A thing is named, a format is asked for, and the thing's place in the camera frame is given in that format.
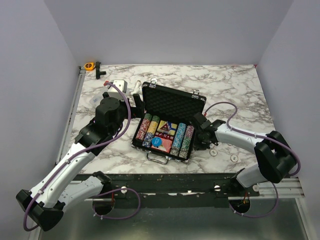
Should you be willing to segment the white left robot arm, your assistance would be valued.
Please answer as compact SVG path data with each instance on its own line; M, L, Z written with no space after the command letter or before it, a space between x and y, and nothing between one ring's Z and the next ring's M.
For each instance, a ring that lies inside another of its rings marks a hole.
M131 106L122 92L118 97L104 93L94 118L80 130L62 160L32 189L18 192L16 200L24 210L25 231L51 230L67 210L87 198L113 197L114 193L130 191L126 186L114 188L112 180L101 171L77 185L70 183L106 146L127 131L129 125L124 125L124 121L129 123L144 116L144 105L138 94L134 95L134 101L135 106Z

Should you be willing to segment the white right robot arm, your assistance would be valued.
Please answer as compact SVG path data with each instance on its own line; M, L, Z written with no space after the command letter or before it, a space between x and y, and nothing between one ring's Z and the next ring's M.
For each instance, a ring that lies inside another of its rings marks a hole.
M200 112L191 118L191 125L196 132L195 150L206 150L211 144L225 143L255 155L257 164L243 168L233 176L230 191L236 196L243 195L257 183L279 183L298 164L291 148L277 131L269 134L256 134L241 129L236 131L223 120L210 122Z

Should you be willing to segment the red playing card deck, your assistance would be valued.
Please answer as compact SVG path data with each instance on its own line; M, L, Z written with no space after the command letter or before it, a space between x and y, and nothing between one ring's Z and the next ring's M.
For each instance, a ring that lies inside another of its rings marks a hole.
M165 152L165 153L169 153L171 150L171 147L172 147L172 143L173 143L173 141L171 141L169 139L162 138L162 145L161 146L156 148L156 147L152 147L152 145L151 145L151 148Z

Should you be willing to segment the blue small blind button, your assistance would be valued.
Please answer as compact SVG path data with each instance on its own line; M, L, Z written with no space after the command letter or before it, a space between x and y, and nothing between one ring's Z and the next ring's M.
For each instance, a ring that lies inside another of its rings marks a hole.
M152 147L158 148L162 145L162 138L161 137L154 137L151 141Z

